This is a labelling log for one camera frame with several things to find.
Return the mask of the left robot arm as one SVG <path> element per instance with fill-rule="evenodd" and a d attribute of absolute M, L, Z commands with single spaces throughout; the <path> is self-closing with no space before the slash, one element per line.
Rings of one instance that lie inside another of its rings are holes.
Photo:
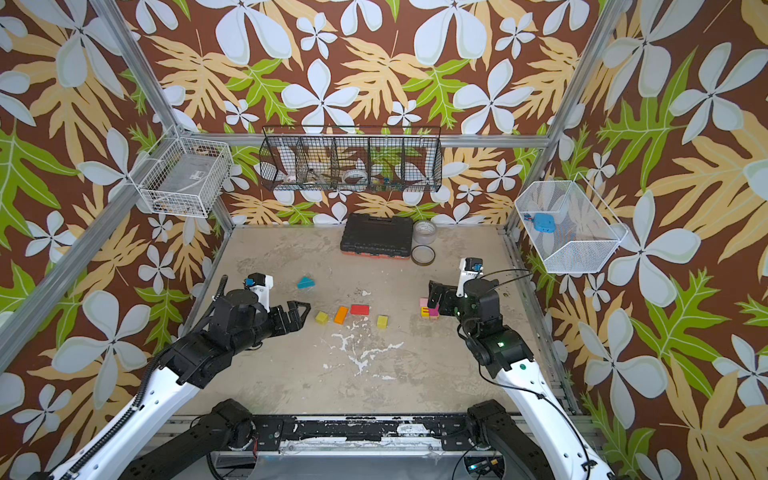
<path fill-rule="evenodd" d="M 218 290 L 192 330 L 152 359 L 132 402 L 80 451 L 50 472 L 33 473 L 33 478 L 171 479 L 221 447 L 247 444 L 252 414 L 226 400 L 171 442 L 140 453 L 235 355 L 304 326 L 310 304 L 290 301 L 267 308 L 260 302 L 265 296 L 248 288 Z"/>

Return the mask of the orange rectangular block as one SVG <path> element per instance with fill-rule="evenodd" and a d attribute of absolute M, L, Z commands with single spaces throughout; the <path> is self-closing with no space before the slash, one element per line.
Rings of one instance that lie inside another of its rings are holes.
<path fill-rule="evenodd" d="M 334 322 L 336 324 L 343 325 L 348 313 L 349 313 L 348 307 L 345 307 L 345 306 L 340 307 L 334 317 Z"/>

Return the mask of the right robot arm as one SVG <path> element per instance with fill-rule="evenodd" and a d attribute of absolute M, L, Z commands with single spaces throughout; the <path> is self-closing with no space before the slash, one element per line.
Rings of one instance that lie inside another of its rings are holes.
<path fill-rule="evenodd" d="M 509 395 L 531 431 L 523 433 L 499 402 L 484 401 L 467 410 L 474 444 L 501 454 L 505 479 L 615 479 L 555 398 L 532 350 L 504 323 L 499 285 L 429 283 L 428 306 L 457 319 L 481 378 Z"/>

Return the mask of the yellow-green square block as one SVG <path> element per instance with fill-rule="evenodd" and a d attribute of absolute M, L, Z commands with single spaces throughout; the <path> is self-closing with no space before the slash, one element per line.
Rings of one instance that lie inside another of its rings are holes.
<path fill-rule="evenodd" d="M 315 317 L 315 320 L 316 320 L 317 323 L 319 323 L 321 325 L 325 325 L 329 321 L 329 316 L 328 316 L 327 313 L 320 311 L 320 312 L 317 313 L 317 315 Z"/>

